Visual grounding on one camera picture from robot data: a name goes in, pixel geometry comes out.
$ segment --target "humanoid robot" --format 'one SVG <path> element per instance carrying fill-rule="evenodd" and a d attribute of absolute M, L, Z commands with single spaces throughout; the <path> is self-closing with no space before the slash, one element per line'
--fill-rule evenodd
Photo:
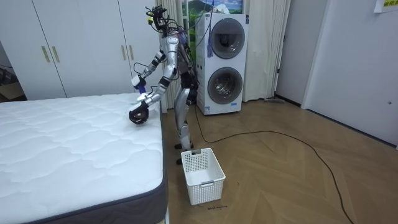
<path fill-rule="evenodd" d="M 185 151 L 193 148 L 190 140 L 190 132 L 186 121 L 189 105 L 196 103 L 198 80 L 195 71 L 195 65 L 192 61 L 190 48 L 187 43 L 186 31 L 178 26 L 175 20 L 163 17 L 166 11 L 161 5 L 147 8 L 146 13 L 150 19 L 149 24 L 155 24 L 155 30 L 161 33 L 160 50 L 156 53 L 153 61 L 144 69 L 144 71 L 132 78 L 131 82 L 135 89 L 140 90 L 141 96 L 137 99 L 129 112 L 129 119 L 134 124 L 143 124 L 149 116 L 148 107 L 160 101 L 166 93 L 167 87 L 172 81 L 181 77 L 181 85 L 174 100 L 175 122 L 177 132 L 180 138 L 180 144 L 176 149 Z M 157 66 L 167 62 L 164 68 L 163 77 L 160 79 L 157 88 L 149 94 L 145 92 L 145 79 L 155 71 Z"/>

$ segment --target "poster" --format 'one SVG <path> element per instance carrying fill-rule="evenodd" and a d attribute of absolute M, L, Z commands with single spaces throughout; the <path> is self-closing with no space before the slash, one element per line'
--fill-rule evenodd
<path fill-rule="evenodd" d="M 398 11 L 398 0 L 377 0 L 375 13 Z"/>
<path fill-rule="evenodd" d="M 198 16 L 204 12 L 210 12 L 212 0 L 181 0 L 182 14 L 185 28 L 193 27 Z M 223 14 L 242 14 L 243 0 L 215 0 L 213 12 Z M 195 28 L 189 30 L 190 47 L 193 59 L 196 59 Z"/>

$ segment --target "baseboard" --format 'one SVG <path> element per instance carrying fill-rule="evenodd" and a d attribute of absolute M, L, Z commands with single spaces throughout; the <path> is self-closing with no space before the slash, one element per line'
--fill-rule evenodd
<path fill-rule="evenodd" d="M 283 97 L 283 96 L 280 96 L 278 94 L 275 94 L 275 97 L 278 97 L 281 100 L 284 100 L 284 101 L 286 101 L 286 102 L 288 102 L 290 104 L 293 104 L 294 106 L 298 106 L 299 108 L 301 108 L 301 103 L 294 102 L 293 100 L 290 100 L 290 99 L 288 99 L 286 97 Z"/>
<path fill-rule="evenodd" d="M 321 116 L 321 117 L 323 117 L 323 118 L 326 118 L 326 119 L 328 119 L 328 120 L 330 120 L 330 121 L 333 121 L 333 122 L 335 122 L 335 123 L 338 123 L 338 124 L 340 124 L 340 125 L 342 125 L 342 126 L 344 126 L 344 127 L 346 127 L 346 128 L 350 128 L 351 130 L 356 131 L 356 132 L 359 133 L 359 134 L 363 134 L 363 135 L 365 135 L 365 136 L 367 136 L 367 137 L 369 137 L 369 138 L 371 138 L 371 139 L 374 139 L 374 140 L 376 140 L 376 141 L 379 141 L 379 142 L 381 142 L 381 143 L 384 143 L 384 144 L 386 144 L 386 145 L 388 145 L 388 146 L 391 146 L 391 147 L 393 147 L 393 148 L 396 148 L 396 147 L 397 147 L 397 146 L 394 145 L 394 144 L 391 144 L 391 143 L 386 142 L 385 140 L 379 139 L 378 137 L 375 137 L 375 136 L 373 136 L 373 135 L 371 135 L 371 134 L 368 134 L 368 133 L 365 133 L 365 132 L 363 132 L 363 131 L 361 131 L 361 130 L 358 130 L 358 129 L 356 129 L 356 128 L 353 128 L 353 127 L 351 127 L 350 125 L 347 125 L 347 124 L 345 124 L 345 123 L 341 123 L 340 121 L 337 121 L 337 120 L 335 120 L 335 119 L 333 119 L 333 118 L 329 118 L 328 116 L 325 116 L 325 115 L 323 115 L 323 114 L 317 113 L 317 112 L 315 112 L 315 111 L 313 111 L 313 110 L 310 110 L 310 109 L 307 109 L 307 111 L 312 112 L 312 113 L 315 113 L 316 115 L 319 115 L 319 116 Z"/>

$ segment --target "wardrobe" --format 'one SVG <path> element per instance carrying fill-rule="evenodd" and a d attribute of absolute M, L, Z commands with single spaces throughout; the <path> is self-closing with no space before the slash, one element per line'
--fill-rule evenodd
<path fill-rule="evenodd" d="M 155 0 L 0 0 L 0 41 L 28 100 L 131 93 L 159 34 Z M 142 72 L 142 65 L 136 70 Z M 148 77 L 157 85 L 162 67 Z"/>

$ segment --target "cabinet handle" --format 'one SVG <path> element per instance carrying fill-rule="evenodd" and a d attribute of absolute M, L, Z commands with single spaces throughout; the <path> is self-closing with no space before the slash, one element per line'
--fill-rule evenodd
<path fill-rule="evenodd" d="M 130 48 L 130 56 L 131 56 L 131 60 L 134 60 L 134 56 L 132 55 L 132 47 L 131 47 L 131 45 L 129 46 L 129 48 Z"/>
<path fill-rule="evenodd" d="M 52 51 L 54 51 L 55 59 L 57 60 L 58 63 L 60 63 L 60 58 L 58 57 L 57 50 L 55 49 L 54 46 L 52 46 Z"/>
<path fill-rule="evenodd" d="M 45 47 L 44 47 L 44 46 L 42 46 L 42 50 L 43 50 L 43 54 L 44 54 L 45 60 L 46 60 L 48 63 L 50 63 L 49 55 L 47 54 L 47 51 L 45 50 Z"/>
<path fill-rule="evenodd" d="M 122 45 L 122 54 L 123 54 L 123 60 L 126 60 L 126 53 L 124 51 L 124 46 Z"/>

